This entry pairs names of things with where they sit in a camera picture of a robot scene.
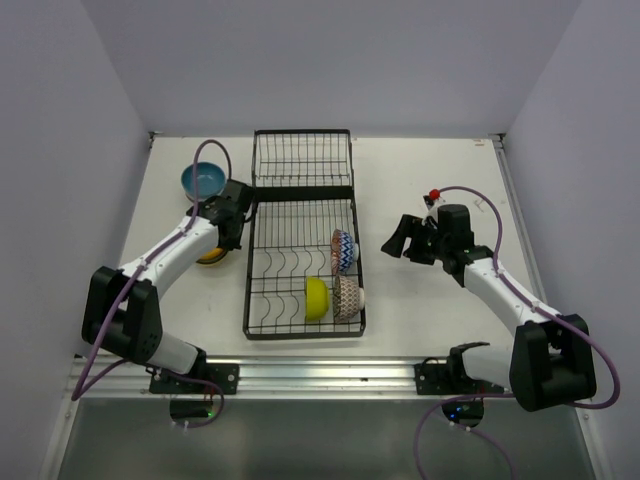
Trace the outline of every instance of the dish rack frame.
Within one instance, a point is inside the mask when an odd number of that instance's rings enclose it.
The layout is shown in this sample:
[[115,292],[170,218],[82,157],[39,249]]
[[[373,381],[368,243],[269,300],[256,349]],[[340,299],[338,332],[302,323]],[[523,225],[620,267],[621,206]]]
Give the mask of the dish rack frame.
[[[333,299],[318,322],[305,320],[305,279],[329,291],[331,234],[348,231],[360,245],[351,132],[347,129],[256,130],[243,331],[249,340],[353,338],[366,328],[365,309],[333,318]],[[345,275],[364,288],[362,252]]]

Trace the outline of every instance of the purple cable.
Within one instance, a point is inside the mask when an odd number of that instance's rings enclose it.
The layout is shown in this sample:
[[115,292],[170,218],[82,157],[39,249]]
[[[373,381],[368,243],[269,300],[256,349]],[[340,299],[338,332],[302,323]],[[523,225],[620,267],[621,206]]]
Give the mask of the purple cable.
[[84,395],[87,392],[87,390],[89,390],[89,388],[95,385],[96,382],[98,382],[102,377],[104,377],[107,373],[109,373],[111,370],[113,370],[117,366],[125,363],[126,360],[118,360],[114,362],[113,364],[109,365],[107,368],[102,370],[100,373],[98,373],[95,377],[91,379],[91,381],[87,385],[85,385],[85,382],[87,381],[87,377],[89,376],[89,372],[91,371],[91,367],[93,367],[93,364],[96,361],[96,357],[98,356],[98,351],[100,350],[102,341],[104,340],[104,337],[107,334],[109,325],[113,321],[113,318],[115,317],[118,311],[118,307],[120,307],[120,304],[124,301],[124,299],[129,294],[129,291],[131,290],[131,287],[133,287],[133,284],[136,282],[138,277],[145,270],[146,265],[149,262],[153,261],[153,259],[155,259],[158,255],[160,255],[167,247],[175,243],[178,239],[182,238],[195,223],[196,218],[198,216],[198,175],[197,175],[198,159],[200,158],[200,153],[202,152],[204,147],[212,143],[219,146],[222,149],[222,152],[224,153],[225,158],[227,160],[227,166],[229,168],[229,178],[231,178],[231,157],[229,156],[229,152],[227,152],[227,149],[224,147],[224,145],[222,145],[220,142],[214,139],[209,139],[202,142],[196,149],[196,152],[193,156],[193,198],[194,198],[193,210],[191,211],[191,218],[189,219],[189,222],[187,222],[187,225],[185,226],[184,233],[182,231],[177,232],[175,235],[169,237],[166,241],[164,241],[156,249],[154,249],[142,261],[140,266],[135,269],[135,271],[133,272],[133,275],[131,275],[131,278],[129,278],[129,280],[124,285],[122,290],[120,290],[120,293],[118,293],[118,295],[116,296],[116,299],[111,304],[111,307],[109,308],[109,311],[107,312],[107,315],[104,321],[102,322],[102,325],[100,326],[98,335],[96,336],[96,339],[93,342],[93,347],[91,348],[91,353],[89,354],[89,358],[87,358],[87,363],[85,363],[84,368],[80,373],[80,377],[78,378],[78,383],[76,383],[76,386],[73,389],[73,393],[71,394],[72,401],[75,402],[79,400],[80,397],[82,397],[82,395]]
[[180,375],[179,373],[172,372],[171,370],[165,370],[165,372],[167,372],[167,374],[172,376],[173,378],[180,380],[181,382],[197,383],[198,385],[211,387],[220,396],[220,406],[218,407],[218,410],[212,417],[208,418],[204,422],[187,423],[186,424],[187,428],[206,427],[207,425],[211,425],[213,422],[217,420],[217,418],[222,413],[222,409],[224,408],[224,393],[222,392],[222,389],[218,385],[208,380],[198,380],[197,378],[185,377],[184,375]]
[[[422,480],[428,480],[427,472],[424,471],[424,469],[422,468],[422,465],[420,464],[420,431],[422,430],[422,427],[424,426],[425,422],[433,412],[438,410],[438,408],[442,407],[443,405],[446,405],[447,403],[464,402],[464,401],[473,400],[476,398],[513,398],[513,394],[512,393],[471,393],[468,395],[459,395],[457,397],[441,400],[435,405],[433,405],[431,408],[429,408],[426,412],[424,412],[424,415],[422,415],[422,418],[418,422],[418,426],[416,427],[416,432],[413,435],[413,458],[416,462],[416,467],[418,468],[418,472],[420,473],[420,478],[422,478]],[[462,425],[457,425],[457,426],[460,429],[466,430],[466,427]],[[509,456],[507,451],[504,449],[504,447],[500,445],[497,440],[493,439],[486,433],[483,433],[479,430],[471,429],[470,433],[473,433],[474,435],[485,439],[487,442],[491,443],[494,447],[496,447],[498,451],[500,451],[500,453],[502,453],[502,456],[504,457],[504,459],[507,461],[507,464],[509,465],[511,478],[512,480],[515,479],[516,469],[515,469],[515,466],[513,465],[513,460],[511,460],[511,457]]]
[[[480,197],[485,202],[487,202],[487,205],[489,205],[491,210],[493,210],[493,213],[496,216],[496,220],[498,222],[498,239],[496,240],[496,247],[493,252],[493,268],[496,272],[499,272],[500,269],[498,267],[498,254],[500,252],[500,247],[502,246],[502,231],[503,231],[502,217],[500,216],[500,212],[498,212],[498,209],[496,208],[495,204],[491,200],[489,200],[489,198],[486,195],[478,192],[477,190],[474,190],[473,188],[453,186],[453,187],[441,188],[440,192],[447,192],[450,190],[462,190],[465,192],[472,193]],[[527,305],[529,308],[534,308],[533,303],[531,303],[531,301],[529,301],[529,299],[525,295],[523,295],[522,292],[513,283],[511,283],[507,277],[505,277],[501,273],[498,273],[498,277],[500,278],[500,280],[502,280],[502,283],[504,283],[505,286],[509,290],[511,290],[511,292],[513,292],[513,294],[516,297],[518,297],[525,305]],[[585,408],[588,410],[601,410],[603,408],[608,408],[614,403],[616,403],[618,401],[618,398],[620,397],[620,376],[618,375],[618,370],[616,369],[616,366],[614,365],[613,360],[611,359],[611,357],[609,357],[607,352],[605,352],[604,349],[598,343],[596,343],[589,335],[587,335],[581,330],[578,330],[576,327],[574,327],[570,323],[567,323],[565,320],[561,319],[557,315],[554,315],[553,313],[548,312],[537,306],[534,308],[534,310],[538,312],[540,315],[542,315],[543,317],[556,322],[558,325],[560,325],[563,328],[566,328],[571,333],[577,335],[582,341],[590,345],[596,352],[598,352],[598,355],[602,357],[602,360],[604,360],[604,363],[607,365],[607,367],[609,368],[609,371],[611,372],[611,378],[613,379],[613,392],[611,393],[611,397],[609,397],[608,400],[602,403],[594,403],[594,404],[571,402],[571,403],[568,403],[567,405],[571,407],[576,407],[576,408]]]

